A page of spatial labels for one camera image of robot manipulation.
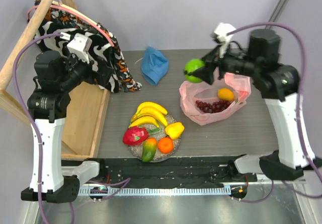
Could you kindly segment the pink plastic bag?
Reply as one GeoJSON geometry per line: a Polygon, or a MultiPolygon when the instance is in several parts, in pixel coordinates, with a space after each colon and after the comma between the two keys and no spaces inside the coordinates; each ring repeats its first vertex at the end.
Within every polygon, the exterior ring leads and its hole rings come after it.
{"type": "Polygon", "coordinates": [[[219,80],[216,70],[214,79],[212,85],[205,82],[191,83],[184,81],[179,88],[180,106],[183,113],[201,126],[227,119],[246,104],[247,98],[252,92],[250,77],[226,73],[224,78],[219,80]],[[222,88],[230,89],[234,94],[234,99],[227,109],[218,113],[204,113],[197,107],[197,100],[206,103],[218,101],[217,92],[222,88]]]}

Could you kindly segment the yellow fake banana bunch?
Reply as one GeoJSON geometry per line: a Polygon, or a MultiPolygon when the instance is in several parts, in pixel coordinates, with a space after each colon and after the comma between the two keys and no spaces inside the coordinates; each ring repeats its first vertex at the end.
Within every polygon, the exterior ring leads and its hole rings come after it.
{"type": "Polygon", "coordinates": [[[135,114],[131,118],[131,123],[140,117],[150,116],[163,126],[168,126],[168,122],[166,120],[167,114],[167,109],[160,104],[155,102],[143,102],[137,107],[135,114]]]}

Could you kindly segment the single yellow fake banana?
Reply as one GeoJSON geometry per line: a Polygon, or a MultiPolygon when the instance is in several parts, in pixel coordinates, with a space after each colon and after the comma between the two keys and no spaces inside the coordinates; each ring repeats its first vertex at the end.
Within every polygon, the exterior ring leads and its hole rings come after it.
{"type": "Polygon", "coordinates": [[[144,124],[152,124],[154,125],[156,128],[159,128],[159,124],[157,122],[157,120],[151,116],[143,116],[143,117],[140,117],[136,120],[134,120],[128,128],[131,128],[131,127],[134,127],[134,126],[141,126],[141,125],[144,125],[144,124]]]}

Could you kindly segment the red fake dragon fruit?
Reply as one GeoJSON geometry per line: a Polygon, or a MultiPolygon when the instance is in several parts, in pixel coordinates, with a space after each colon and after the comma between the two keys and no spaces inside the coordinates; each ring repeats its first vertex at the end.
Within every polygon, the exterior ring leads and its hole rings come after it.
{"type": "Polygon", "coordinates": [[[122,141],[125,145],[129,146],[141,145],[151,135],[159,131],[160,128],[148,129],[146,127],[133,126],[125,131],[122,141]]]}

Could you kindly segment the yellow fake bell pepper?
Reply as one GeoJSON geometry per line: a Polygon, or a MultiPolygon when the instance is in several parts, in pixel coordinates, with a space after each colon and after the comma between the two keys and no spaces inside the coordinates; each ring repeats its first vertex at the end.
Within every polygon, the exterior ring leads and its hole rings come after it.
{"type": "Polygon", "coordinates": [[[172,140],[178,139],[184,132],[185,127],[181,122],[175,122],[165,128],[165,133],[172,140]]]}

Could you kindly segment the green orange fake mango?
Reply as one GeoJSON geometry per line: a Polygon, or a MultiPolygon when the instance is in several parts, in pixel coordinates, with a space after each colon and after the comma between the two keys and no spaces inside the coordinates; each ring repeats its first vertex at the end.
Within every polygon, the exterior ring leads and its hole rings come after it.
{"type": "Polygon", "coordinates": [[[142,156],[143,162],[150,162],[153,160],[157,149],[157,140],[153,137],[148,138],[142,145],[142,156]]]}

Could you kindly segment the orange fake fruit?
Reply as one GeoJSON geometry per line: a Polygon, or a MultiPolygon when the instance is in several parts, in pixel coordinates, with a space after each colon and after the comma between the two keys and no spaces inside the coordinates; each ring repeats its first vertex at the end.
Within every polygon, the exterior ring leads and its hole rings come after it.
{"type": "Polygon", "coordinates": [[[157,143],[158,150],[163,154],[168,154],[174,149],[173,140],[169,137],[161,138],[157,143]]]}

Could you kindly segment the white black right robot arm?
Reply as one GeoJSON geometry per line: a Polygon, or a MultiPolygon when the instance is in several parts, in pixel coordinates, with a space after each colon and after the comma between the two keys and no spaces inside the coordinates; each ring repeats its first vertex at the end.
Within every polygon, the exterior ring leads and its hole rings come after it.
{"type": "Polygon", "coordinates": [[[213,72],[219,78],[229,73],[250,77],[268,107],[278,140],[278,149],[267,155],[242,155],[227,168],[227,175],[239,181],[246,173],[264,174],[271,180],[293,181],[312,170],[309,161],[321,167],[321,158],[310,148],[307,136],[296,132],[301,122],[296,112],[300,75],[296,68],[279,63],[281,38],[271,29],[250,32],[247,51],[233,53],[232,35],[228,29],[215,29],[212,33],[217,46],[201,58],[201,68],[188,75],[211,85],[213,72]]]}

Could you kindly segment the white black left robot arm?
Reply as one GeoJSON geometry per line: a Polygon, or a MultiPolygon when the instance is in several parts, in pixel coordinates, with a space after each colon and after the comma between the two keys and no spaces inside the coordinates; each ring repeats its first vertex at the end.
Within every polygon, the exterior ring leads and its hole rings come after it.
{"type": "Polygon", "coordinates": [[[49,50],[36,57],[35,89],[27,101],[34,134],[34,168],[29,187],[21,192],[22,200],[73,202],[82,184],[91,179],[96,183],[106,180],[103,161],[95,158],[86,158],[66,175],[61,169],[61,142],[69,93],[92,78],[92,65],[86,52],[74,51],[65,57],[49,50]]]}

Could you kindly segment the yellow fake lemon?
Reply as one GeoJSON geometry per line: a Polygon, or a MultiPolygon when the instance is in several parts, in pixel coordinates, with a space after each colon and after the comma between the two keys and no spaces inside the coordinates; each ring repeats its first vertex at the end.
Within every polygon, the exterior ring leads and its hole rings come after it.
{"type": "Polygon", "coordinates": [[[234,93],[230,89],[221,88],[217,91],[217,96],[220,100],[223,101],[233,101],[234,100],[234,93]]]}

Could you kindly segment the fake red grapes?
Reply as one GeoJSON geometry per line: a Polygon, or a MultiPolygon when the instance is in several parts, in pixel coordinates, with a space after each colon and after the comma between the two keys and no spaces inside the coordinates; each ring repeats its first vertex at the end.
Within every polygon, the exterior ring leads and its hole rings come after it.
{"type": "Polygon", "coordinates": [[[195,104],[196,107],[203,113],[219,113],[227,109],[231,105],[231,102],[219,100],[209,103],[197,100],[195,104]]]}

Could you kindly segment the pink hanger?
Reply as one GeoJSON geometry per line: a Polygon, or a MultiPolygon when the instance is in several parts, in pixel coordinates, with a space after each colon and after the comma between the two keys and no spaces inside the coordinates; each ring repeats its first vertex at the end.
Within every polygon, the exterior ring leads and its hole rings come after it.
{"type": "Polygon", "coordinates": [[[53,1],[53,3],[50,5],[49,10],[45,14],[45,19],[50,19],[50,14],[51,14],[51,9],[56,9],[58,11],[65,11],[66,13],[75,16],[76,19],[81,20],[88,25],[91,25],[93,28],[95,28],[99,33],[101,33],[110,43],[112,47],[114,47],[114,42],[110,38],[110,34],[107,32],[107,30],[103,30],[102,27],[93,21],[92,19],[88,18],[87,16],[83,15],[79,11],[75,10],[74,8],[71,8],[67,5],[64,4],[59,4],[56,1],[53,1]]]}

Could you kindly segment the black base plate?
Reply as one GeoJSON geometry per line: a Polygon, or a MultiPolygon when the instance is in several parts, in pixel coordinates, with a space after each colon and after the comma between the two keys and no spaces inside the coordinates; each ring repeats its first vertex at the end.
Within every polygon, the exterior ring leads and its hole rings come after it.
{"type": "Polygon", "coordinates": [[[213,188],[225,183],[257,181],[252,173],[239,174],[233,157],[171,157],[161,162],[144,163],[136,158],[103,160],[102,170],[92,180],[118,183],[127,178],[128,188],[173,189],[213,188]]]}

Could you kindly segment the aluminium corner post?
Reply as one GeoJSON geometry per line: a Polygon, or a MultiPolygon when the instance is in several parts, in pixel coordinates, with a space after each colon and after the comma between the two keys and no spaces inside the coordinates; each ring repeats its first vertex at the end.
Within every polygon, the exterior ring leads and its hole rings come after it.
{"type": "Polygon", "coordinates": [[[278,0],[268,21],[276,23],[278,21],[278,19],[280,18],[280,16],[282,15],[288,2],[289,2],[289,0],[278,0]]]}

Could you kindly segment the aluminium rail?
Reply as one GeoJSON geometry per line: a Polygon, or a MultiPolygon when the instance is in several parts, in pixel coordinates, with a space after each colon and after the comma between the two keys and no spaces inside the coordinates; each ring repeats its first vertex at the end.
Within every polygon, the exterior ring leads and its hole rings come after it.
{"type": "Polygon", "coordinates": [[[108,196],[117,193],[117,196],[195,196],[195,195],[230,195],[231,190],[236,190],[238,182],[224,183],[224,186],[215,188],[212,184],[209,188],[172,188],[172,189],[150,189],[150,188],[123,188],[119,190],[114,187],[106,187],[97,184],[83,184],[80,186],[78,196],[90,196],[98,199],[100,196],[108,196]]]}

